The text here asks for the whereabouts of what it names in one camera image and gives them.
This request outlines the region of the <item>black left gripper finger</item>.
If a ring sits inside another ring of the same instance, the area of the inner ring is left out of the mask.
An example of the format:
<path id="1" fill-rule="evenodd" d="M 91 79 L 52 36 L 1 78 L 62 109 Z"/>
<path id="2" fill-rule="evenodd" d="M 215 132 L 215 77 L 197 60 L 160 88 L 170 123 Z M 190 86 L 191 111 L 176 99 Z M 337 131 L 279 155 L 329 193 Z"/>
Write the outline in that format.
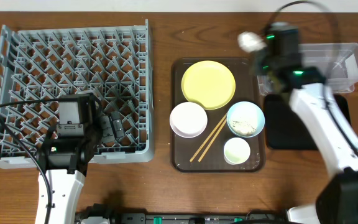
<path id="1" fill-rule="evenodd" d="M 111 126 L 113 128 L 113 132 L 115 134 L 116 139 L 120 139 L 124 137 L 124 128 L 122 125 L 121 115 L 118 111 L 113 111 L 110 113 L 111 117 Z"/>
<path id="2" fill-rule="evenodd" d="M 112 130 L 110 119 L 107 115 L 100 117 L 100 125 L 103 131 L 103 136 L 101 138 L 102 144 L 107 144 L 114 141 L 114 133 Z"/>

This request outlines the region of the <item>white tissue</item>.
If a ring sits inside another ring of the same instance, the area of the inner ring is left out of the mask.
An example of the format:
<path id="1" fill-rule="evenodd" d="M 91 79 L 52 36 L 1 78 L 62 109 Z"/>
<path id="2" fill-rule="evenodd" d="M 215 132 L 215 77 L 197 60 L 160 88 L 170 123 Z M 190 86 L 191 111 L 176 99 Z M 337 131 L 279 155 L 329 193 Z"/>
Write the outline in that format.
<path id="1" fill-rule="evenodd" d="M 267 46 L 260 36 L 253 32 L 243 32 L 239 34 L 237 42 L 239 47 L 247 53 L 262 50 Z"/>

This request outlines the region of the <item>light blue bowl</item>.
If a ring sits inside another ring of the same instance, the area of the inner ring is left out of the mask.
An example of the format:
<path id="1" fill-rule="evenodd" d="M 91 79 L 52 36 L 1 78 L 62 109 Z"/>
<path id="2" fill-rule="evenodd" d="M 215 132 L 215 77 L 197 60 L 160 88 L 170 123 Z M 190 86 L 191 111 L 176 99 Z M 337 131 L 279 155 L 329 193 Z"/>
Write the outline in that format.
<path id="1" fill-rule="evenodd" d="M 233 134 L 241 138 L 252 138 L 262 132 L 265 116 L 258 105 L 250 101 L 233 104 L 226 115 L 226 123 Z"/>

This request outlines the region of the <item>white pink-rimmed bowl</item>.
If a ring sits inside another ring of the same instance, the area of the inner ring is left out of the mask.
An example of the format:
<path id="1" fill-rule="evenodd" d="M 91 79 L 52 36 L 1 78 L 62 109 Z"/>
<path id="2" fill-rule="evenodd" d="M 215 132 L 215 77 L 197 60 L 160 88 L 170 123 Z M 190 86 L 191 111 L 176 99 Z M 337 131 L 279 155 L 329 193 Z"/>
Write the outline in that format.
<path id="1" fill-rule="evenodd" d="M 184 102 L 172 109 L 169 122 L 176 135 L 183 138 L 195 138 L 206 129 L 208 117 L 200 105 Z"/>

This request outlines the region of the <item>small light green cup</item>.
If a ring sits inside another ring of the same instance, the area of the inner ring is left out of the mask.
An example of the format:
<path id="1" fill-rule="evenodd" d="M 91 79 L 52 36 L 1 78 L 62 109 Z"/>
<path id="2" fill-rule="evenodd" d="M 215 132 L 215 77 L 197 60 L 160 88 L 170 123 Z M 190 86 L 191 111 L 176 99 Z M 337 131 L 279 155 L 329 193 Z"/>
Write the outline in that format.
<path id="1" fill-rule="evenodd" d="M 228 164 L 242 164 L 250 158 L 250 146 L 245 139 L 231 138 L 225 143 L 223 153 Z"/>

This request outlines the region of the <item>rice and food scraps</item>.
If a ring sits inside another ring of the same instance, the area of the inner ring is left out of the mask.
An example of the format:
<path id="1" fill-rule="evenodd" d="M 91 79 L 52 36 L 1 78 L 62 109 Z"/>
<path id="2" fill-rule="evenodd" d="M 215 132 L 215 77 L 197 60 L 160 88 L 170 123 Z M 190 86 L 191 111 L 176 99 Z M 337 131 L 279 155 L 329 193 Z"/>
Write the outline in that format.
<path id="1" fill-rule="evenodd" d="M 236 113 L 228 121 L 231 129 L 240 136 L 251 136 L 256 133 L 258 127 L 256 115 Z"/>

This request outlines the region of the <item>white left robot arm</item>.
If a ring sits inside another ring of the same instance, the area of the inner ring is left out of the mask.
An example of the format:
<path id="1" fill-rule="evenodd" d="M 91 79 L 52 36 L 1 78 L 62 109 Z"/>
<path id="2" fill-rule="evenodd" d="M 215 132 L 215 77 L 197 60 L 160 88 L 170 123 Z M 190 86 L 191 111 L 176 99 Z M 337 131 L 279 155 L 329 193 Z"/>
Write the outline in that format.
<path id="1" fill-rule="evenodd" d="M 57 101 L 58 123 L 48 128 L 37 151 L 40 175 L 47 179 L 39 188 L 37 223 L 73 223 L 95 149 L 124 137 L 119 114 L 105 114 L 92 92 L 64 95 Z"/>

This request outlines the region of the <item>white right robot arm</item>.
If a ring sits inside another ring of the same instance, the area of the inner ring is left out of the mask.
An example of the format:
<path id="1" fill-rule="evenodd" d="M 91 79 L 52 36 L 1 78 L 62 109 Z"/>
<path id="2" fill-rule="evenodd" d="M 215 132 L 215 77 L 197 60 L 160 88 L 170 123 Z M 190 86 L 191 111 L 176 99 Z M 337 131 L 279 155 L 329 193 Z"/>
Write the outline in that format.
<path id="1" fill-rule="evenodd" d="M 309 205 L 287 210 L 290 223 L 358 223 L 358 137 L 333 97 L 328 76 L 303 65 L 295 26 L 269 25 L 261 37 L 238 36 L 254 56 L 258 76 L 268 76 L 275 92 L 301 119 L 320 151 L 329 184 Z"/>

